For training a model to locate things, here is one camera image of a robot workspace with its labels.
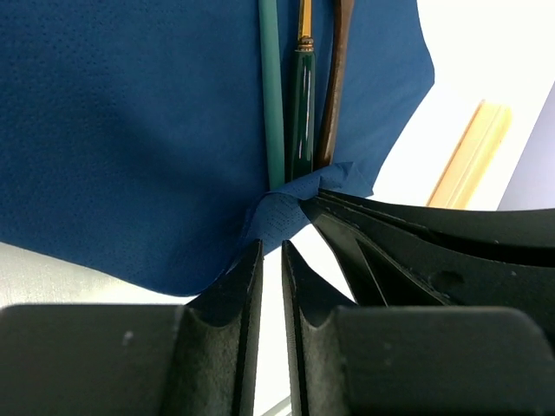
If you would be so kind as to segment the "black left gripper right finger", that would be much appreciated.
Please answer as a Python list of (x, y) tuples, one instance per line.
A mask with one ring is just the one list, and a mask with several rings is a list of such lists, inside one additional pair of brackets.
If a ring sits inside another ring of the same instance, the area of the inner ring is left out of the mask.
[(523, 312), (361, 307), (281, 256), (294, 414), (553, 414), (552, 346)]

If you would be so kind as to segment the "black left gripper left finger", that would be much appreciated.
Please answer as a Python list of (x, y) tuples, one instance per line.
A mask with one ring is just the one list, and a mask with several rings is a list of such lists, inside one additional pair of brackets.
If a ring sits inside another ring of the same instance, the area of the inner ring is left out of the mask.
[(183, 305), (1, 311), (4, 415), (250, 415), (263, 245)]

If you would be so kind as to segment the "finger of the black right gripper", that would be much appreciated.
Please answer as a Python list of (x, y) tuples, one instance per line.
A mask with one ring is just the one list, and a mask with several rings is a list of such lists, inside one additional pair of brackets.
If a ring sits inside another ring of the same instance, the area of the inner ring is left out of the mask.
[(379, 218), (389, 224), (440, 236), (532, 250), (554, 250), (554, 210), (461, 211), (395, 205), (321, 190), (327, 202)]
[(554, 250), (428, 234), (327, 201), (301, 209), (359, 304), (513, 308), (554, 338)]

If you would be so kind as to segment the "gold fork green handle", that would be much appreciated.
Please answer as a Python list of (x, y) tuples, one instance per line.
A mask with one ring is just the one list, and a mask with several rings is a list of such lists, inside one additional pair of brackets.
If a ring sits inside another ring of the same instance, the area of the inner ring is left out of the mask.
[(315, 67), (312, 1), (300, 1), (297, 45), (292, 56), (291, 134), (286, 177), (288, 181), (303, 177), (313, 169)]

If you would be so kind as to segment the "blue paper napkin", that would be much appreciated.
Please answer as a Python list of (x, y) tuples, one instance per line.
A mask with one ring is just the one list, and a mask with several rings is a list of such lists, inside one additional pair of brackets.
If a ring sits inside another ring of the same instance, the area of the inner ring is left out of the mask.
[(434, 84), (414, 1), (358, 1), (331, 166), (268, 187), (254, 1), (4, 1), (1, 239), (171, 295), (319, 189), (371, 194)]

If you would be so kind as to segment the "brown wooden spoon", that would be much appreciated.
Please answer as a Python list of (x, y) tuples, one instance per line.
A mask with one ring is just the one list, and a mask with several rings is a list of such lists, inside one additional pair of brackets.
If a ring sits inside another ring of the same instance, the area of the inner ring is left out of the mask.
[(330, 73), (320, 135), (313, 162), (313, 168), (315, 170), (329, 166), (333, 160), (336, 149), (336, 137), (339, 126), (349, 42), (349, 29), (355, 2), (355, 0), (337, 0), (333, 2), (334, 20)]

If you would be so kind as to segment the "teal plastic knife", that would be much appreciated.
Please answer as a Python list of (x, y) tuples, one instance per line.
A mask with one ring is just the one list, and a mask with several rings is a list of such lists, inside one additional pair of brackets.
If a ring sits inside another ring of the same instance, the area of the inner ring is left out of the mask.
[(264, 101), (264, 130), (269, 187), (284, 184), (284, 114), (277, 2), (258, 2)]

